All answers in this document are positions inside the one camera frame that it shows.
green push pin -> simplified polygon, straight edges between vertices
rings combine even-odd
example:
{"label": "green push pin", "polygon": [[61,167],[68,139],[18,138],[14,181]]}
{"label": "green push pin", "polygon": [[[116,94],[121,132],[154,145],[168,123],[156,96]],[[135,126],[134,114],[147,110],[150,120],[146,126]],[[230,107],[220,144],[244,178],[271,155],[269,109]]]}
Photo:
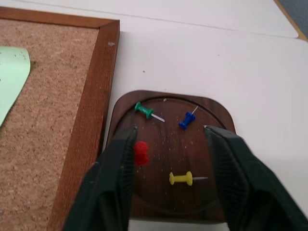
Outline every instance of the green push pin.
{"label": "green push pin", "polygon": [[146,114],[146,118],[147,119],[149,119],[149,118],[151,118],[151,116],[153,116],[154,118],[156,118],[156,119],[158,119],[158,120],[160,120],[162,122],[165,122],[164,119],[162,119],[161,117],[158,117],[157,115],[153,114],[153,111],[154,111],[153,108],[147,109],[145,107],[142,107],[141,106],[141,102],[136,103],[135,111],[140,111],[140,112]]}

gray carpet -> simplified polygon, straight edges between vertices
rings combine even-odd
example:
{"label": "gray carpet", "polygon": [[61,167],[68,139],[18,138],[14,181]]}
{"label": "gray carpet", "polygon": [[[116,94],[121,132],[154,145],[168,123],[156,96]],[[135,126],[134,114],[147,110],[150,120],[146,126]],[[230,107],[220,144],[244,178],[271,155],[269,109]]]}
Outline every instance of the gray carpet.
{"label": "gray carpet", "polygon": [[278,0],[308,38],[308,0]]}

red push pin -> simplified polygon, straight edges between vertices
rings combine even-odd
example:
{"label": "red push pin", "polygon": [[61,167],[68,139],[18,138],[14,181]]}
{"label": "red push pin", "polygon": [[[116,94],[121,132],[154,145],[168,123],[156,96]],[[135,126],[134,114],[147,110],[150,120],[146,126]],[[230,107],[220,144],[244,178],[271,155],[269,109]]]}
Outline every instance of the red push pin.
{"label": "red push pin", "polygon": [[149,156],[147,154],[149,150],[148,144],[143,141],[136,142],[134,145],[135,152],[135,164],[146,165],[149,162]]}

blue push pin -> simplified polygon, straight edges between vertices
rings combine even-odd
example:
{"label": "blue push pin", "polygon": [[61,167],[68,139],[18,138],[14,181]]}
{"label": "blue push pin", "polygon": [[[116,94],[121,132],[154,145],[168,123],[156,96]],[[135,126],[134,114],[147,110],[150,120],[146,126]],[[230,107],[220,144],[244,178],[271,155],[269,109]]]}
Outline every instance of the blue push pin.
{"label": "blue push pin", "polygon": [[181,129],[183,129],[183,130],[186,130],[187,129],[187,125],[190,123],[190,122],[192,122],[192,121],[194,121],[195,119],[196,119],[196,117],[194,116],[194,112],[197,110],[197,108],[198,108],[199,106],[197,106],[194,110],[193,110],[193,112],[186,112],[186,114],[185,114],[185,116],[186,116],[186,118],[185,118],[185,120],[183,121],[183,122],[180,122],[179,123],[179,127],[181,128]]}

yellow push pin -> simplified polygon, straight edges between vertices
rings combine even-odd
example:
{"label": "yellow push pin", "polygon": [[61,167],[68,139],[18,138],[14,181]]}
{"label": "yellow push pin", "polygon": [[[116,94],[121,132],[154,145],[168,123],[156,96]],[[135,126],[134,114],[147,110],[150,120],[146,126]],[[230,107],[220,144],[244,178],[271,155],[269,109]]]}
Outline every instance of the yellow push pin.
{"label": "yellow push pin", "polygon": [[208,177],[193,177],[191,171],[188,171],[186,175],[183,176],[174,176],[172,172],[170,172],[169,181],[170,184],[173,185],[174,182],[186,182],[189,186],[192,186],[193,180],[206,180]]}

